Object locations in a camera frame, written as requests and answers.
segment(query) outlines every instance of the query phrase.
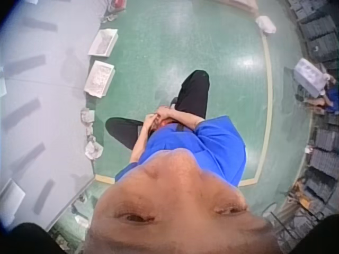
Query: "black pants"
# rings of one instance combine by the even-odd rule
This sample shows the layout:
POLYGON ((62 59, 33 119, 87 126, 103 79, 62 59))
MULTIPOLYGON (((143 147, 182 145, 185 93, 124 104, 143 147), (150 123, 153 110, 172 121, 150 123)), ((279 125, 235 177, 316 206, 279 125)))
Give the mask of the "black pants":
MULTIPOLYGON (((206 118, 209 76, 206 71, 196 70, 181 85, 175 109, 206 118)), ((129 149, 133 149, 138 139, 142 122, 113 117, 106 121, 108 133, 129 149)))

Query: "white tray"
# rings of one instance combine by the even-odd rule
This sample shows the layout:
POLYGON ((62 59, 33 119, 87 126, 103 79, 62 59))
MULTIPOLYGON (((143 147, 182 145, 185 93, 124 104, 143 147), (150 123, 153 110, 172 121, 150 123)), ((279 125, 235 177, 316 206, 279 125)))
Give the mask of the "white tray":
POLYGON ((98 31, 88 54, 90 56, 109 57, 117 40, 117 29, 101 29, 98 31))
POLYGON ((84 91, 98 98, 105 96, 114 74, 114 65, 95 61, 87 78, 84 91))

